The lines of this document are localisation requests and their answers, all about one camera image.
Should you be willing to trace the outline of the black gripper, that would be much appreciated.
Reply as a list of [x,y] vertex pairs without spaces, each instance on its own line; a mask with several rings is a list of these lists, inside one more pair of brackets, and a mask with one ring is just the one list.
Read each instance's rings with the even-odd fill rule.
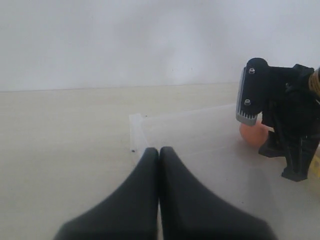
[[268,131],[258,153],[267,158],[284,157],[281,176],[301,182],[308,178],[311,161],[320,143],[320,69],[296,64],[270,68],[270,92],[262,111],[262,123],[275,128],[272,114],[282,130],[298,137],[286,140],[284,133]]

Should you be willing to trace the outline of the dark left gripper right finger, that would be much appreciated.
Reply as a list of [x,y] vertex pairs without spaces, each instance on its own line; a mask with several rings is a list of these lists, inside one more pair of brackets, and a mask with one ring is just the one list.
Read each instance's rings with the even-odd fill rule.
[[183,164],[160,149],[159,202],[165,240],[272,240],[269,225],[219,198]]

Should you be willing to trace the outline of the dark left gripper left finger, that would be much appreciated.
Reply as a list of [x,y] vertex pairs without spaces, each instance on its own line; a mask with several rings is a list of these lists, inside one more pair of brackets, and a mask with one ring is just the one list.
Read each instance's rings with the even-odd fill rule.
[[105,200],[66,222],[56,240],[155,240],[159,152],[146,148],[127,179]]

